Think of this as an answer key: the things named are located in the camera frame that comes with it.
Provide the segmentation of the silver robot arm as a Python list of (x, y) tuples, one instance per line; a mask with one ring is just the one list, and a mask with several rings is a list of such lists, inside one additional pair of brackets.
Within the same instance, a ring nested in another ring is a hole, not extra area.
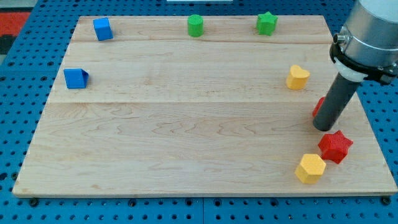
[(351, 82), (390, 84), (397, 77), (397, 0), (355, 1), (330, 58)]

